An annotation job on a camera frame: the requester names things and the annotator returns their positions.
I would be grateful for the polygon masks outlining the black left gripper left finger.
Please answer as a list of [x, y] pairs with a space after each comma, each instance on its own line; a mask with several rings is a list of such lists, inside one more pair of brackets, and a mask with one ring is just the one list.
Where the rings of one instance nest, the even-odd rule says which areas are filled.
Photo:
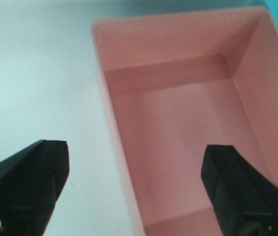
[[65, 141], [40, 140], [0, 162], [0, 236], [44, 234], [69, 175]]

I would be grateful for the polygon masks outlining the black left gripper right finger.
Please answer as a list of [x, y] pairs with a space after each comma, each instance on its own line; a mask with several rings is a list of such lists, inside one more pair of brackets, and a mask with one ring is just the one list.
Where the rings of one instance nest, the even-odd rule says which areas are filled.
[[206, 147], [201, 179], [224, 236], [278, 236], [278, 188], [233, 146]]

